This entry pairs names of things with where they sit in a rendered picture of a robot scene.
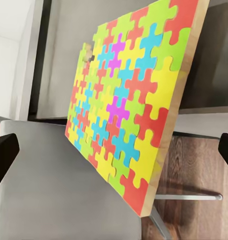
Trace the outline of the jigsaw puzzle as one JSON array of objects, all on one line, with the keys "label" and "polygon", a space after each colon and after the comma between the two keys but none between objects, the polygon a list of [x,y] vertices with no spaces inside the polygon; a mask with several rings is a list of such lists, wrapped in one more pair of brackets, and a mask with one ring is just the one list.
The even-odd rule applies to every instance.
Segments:
[{"label": "jigsaw puzzle", "polygon": [[98,26],[93,51],[80,51],[65,136],[140,217],[151,213],[208,4],[158,0]]}]

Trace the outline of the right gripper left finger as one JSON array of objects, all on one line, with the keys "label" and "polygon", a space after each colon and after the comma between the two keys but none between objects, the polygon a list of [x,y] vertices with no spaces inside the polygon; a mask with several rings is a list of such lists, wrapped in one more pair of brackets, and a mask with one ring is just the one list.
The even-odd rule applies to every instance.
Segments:
[{"label": "right gripper left finger", "polygon": [[20,152],[15,133],[0,136],[0,183]]}]

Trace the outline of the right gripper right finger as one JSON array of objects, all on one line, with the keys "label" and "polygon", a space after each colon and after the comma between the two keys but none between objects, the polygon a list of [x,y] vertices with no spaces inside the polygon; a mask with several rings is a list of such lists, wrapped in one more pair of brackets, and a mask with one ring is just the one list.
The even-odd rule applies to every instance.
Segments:
[{"label": "right gripper right finger", "polygon": [[219,139],[218,151],[228,165],[228,133],[222,133]]}]

